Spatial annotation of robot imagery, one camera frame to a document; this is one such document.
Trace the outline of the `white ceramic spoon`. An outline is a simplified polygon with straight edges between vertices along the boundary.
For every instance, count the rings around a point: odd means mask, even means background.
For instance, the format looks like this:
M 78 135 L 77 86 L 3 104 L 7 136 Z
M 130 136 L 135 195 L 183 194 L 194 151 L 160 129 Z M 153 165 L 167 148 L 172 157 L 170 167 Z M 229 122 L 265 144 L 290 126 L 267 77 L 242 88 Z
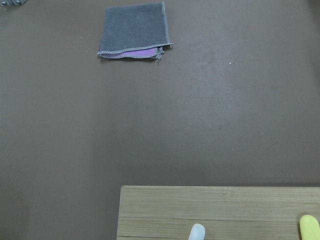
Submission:
M 206 229 L 202 224 L 195 223 L 189 233 L 188 240 L 204 240 Z

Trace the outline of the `grey folded cloth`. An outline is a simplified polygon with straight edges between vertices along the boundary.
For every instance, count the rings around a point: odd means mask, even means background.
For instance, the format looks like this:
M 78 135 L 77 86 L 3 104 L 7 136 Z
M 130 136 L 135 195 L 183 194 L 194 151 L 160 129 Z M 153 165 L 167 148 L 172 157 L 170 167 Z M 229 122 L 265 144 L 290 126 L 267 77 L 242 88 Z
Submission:
M 163 1 L 105 9 L 99 57 L 160 60 L 172 45 Z

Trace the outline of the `bamboo cutting board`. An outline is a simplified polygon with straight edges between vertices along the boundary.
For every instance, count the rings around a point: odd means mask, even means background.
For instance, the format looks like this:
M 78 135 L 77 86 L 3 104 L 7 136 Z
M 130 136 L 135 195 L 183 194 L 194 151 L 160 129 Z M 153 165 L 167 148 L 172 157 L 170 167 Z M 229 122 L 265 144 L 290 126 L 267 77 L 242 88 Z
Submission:
M 303 215 L 320 216 L 318 187 L 123 186 L 119 240 L 298 240 Z

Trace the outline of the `yellow plastic knife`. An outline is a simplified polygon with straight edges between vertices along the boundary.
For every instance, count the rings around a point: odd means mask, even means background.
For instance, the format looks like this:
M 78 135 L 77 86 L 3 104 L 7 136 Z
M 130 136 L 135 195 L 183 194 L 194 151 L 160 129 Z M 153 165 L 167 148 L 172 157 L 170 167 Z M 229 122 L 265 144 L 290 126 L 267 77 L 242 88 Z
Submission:
M 299 220 L 299 228 L 302 240 L 320 240 L 320 224 L 314 216 L 303 215 Z

